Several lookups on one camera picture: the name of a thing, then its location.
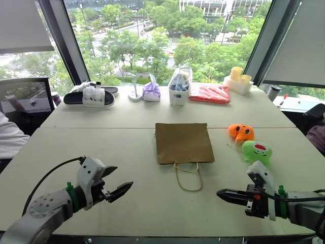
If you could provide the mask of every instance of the white sleeve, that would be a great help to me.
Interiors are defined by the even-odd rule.
[[[0,112],[0,159],[12,159],[29,139]]]

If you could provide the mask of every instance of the yellow cup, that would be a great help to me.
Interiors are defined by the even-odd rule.
[[[243,72],[243,68],[241,67],[233,67],[232,71],[230,72],[230,79],[239,81],[240,75]]]
[[[241,75],[239,78],[239,82],[242,84],[248,84],[251,79],[252,79],[252,77],[249,75]]]

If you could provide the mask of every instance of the brown paper bag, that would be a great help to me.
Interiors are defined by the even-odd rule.
[[[213,162],[207,124],[156,124],[159,164]]]

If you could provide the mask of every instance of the white container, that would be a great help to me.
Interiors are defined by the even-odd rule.
[[[191,90],[191,84],[187,91],[171,90],[170,82],[168,84],[169,90],[169,102],[171,105],[184,105],[188,100],[189,91]]]
[[[228,86],[230,90],[233,90],[234,92],[240,94],[240,95],[245,95],[248,93],[253,85],[253,82],[250,81],[248,84],[242,84],[238,81],[234,81],[230,79],[230,76],[226,76],[223,79],[223,85]]]

